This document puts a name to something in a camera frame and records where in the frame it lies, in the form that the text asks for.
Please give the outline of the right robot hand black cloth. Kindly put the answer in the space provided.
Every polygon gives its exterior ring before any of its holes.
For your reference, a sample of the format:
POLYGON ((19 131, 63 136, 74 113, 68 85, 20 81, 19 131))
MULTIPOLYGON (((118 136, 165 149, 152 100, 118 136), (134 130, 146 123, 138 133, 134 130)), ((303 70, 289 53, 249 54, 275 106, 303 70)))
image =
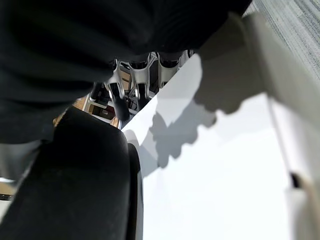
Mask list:
POLYGON ((48 140, 53 120, 113 74, 108 62, 198 49, 248 0, 3 0, 0 141, 48 140))

